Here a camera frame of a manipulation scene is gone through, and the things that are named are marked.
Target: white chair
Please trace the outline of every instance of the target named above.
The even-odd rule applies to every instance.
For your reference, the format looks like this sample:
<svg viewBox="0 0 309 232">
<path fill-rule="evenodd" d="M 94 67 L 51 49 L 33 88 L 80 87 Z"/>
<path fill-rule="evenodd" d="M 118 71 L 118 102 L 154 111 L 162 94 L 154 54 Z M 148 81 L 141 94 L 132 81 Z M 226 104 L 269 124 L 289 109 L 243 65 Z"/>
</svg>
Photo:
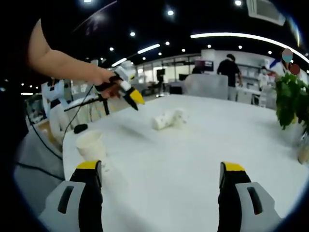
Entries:
<svg viewBox="0 0 309 232">
<path fill-rule="evenodd" d="M 260 107 L 266 107 L 267 106 L 267 99 L 272 94 L 272 87 L 271 86 L 264 86 L 262 87 L 261 95 L 260 96 L 254 96 L 259 100 L 259 106 Z"/>
<path fill-rule="evenodd" d="M 227 100 L 228 77 L 225 75 L 192 74 L 183 82 L 185 95 Z"/>
<path fill-rule="evenodd" d="M 252 94 L 244 91 L 238 91 L 237 102 L 251 104 Z"/>
</svg>

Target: light strip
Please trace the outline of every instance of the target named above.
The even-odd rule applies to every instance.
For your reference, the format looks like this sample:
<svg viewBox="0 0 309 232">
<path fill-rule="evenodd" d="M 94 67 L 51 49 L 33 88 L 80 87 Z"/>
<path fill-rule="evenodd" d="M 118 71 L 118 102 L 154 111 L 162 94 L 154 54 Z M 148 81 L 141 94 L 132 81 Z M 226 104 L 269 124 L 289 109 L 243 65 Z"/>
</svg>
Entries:
<svg viewBox="0 0 309 232">
<path fill-rule="evenodd" d="M 138 51 L 137 53 L 138 53 L 138 54 L 142 54 L 142 53 L 147 52 L 147 51 L 149 51 L 149 50 L 151 50 L 151 49 L 155 49 L 155 48 L 157 48 L 157 47 L 159 47 L 159 46 L 160 46 L 160 44 L 157 43 L 157 44 L 152 45 L 152 46 L 150 46 L 150 47 L 144 48 L 144 49 Z"/>
<path fill-rule="evenodd" d="M 295 49 L 289 47 L 288 45 L 285 45 L 283 43 L 280 43 L 275 40 L 271 40 L 262 36 L 257 36 L 257 35 L 249 35 L 249 34 L 243 34 L 243 33 L 232 33 L 232 32 L 214 32 L 214 33 L 204 33 L 204 34 L 195 34 L 191 35 L 192 39 L 196 38 L 203 38 L 203 37 L 217 37 L 217 36 L 232 36 L 232 37 L 242 37 L 242 38 L 249 38 L 249 39 L 255 39 L 255 40 L 261 40 L 264 42 L 272 43 L 274 45 L 283 47 L 283 48 L 288 48 L 290 49 L 294 54 L 298 55 L 301 57 L 305 62 L 309 64 L 309 59 L 307 59 L 304 55 L 301 53 L 297 52 Z"/>
<path fill-rule="evenodd" d="M 115 66 L 117 66 L 118 64 L 121 64 L 122 62 L 125 62 L 125 61 L 126 61 L 126 58 L 123 58 L 123 59 L 121 59 L 121 60 L 115 62 L 114 64 L 112 64 L 112 67 L 115 67 Z"/>
</svg>

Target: monitor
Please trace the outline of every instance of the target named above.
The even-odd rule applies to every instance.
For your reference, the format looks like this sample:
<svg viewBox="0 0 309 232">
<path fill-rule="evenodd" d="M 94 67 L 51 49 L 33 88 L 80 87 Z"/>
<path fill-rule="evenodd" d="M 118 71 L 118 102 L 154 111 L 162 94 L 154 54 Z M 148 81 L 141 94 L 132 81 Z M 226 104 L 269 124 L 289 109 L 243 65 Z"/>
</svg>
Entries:
<svg viewBox="0 0 309 232">
<path fill-rule="evenodd" d="M 179 80 L 184 81 L 187 78 L 188 74 L 179 74 Z"/>
<path fill-rule="evenodd" d="M 165 69 L 158 69 L 156 71 L 156 76 L 164 76 L 165 75 Z"/>
</svg>

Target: gray gripper base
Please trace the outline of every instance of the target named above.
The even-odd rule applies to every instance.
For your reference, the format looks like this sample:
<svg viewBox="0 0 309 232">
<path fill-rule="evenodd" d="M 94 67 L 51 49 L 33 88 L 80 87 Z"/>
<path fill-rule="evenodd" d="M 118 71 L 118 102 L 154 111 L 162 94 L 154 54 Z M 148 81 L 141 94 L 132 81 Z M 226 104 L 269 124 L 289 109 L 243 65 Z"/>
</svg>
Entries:
<svg viewBox="0 0 309 232">
<path fill-rule="evenodd" d="M 79 232 L 78 209 L 85 183 L 63 181 L 49 194 L 45 209 L 39 216 L 41 222 L 51 232 Z M 58 207 L 66 189 L 71 190 L 65 213 L 59 212 Z"/>
<path fill-rule="evenodd" d="M 256 182 L 236 184 L 236 189 L 241 204 L 240 232 L 273 231 L 281 220 L 275 211 L 274 199 Z M 253 201 L 258 205 L 259 212 L 254 212 Z"/>
</svg>

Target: window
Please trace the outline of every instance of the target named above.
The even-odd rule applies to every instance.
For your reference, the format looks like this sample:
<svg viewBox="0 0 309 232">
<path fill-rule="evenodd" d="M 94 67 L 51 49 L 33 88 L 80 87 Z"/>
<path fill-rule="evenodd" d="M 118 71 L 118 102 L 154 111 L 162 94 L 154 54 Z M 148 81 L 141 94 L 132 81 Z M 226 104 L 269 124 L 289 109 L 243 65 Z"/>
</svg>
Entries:
<svg viewBox="0 0 309 232">
<path fill-rule="evenodd" d="M 146 83 L 154 81 L 153 69 L 151 64 L 144 65 L 144 75 Z"/>
</svg>

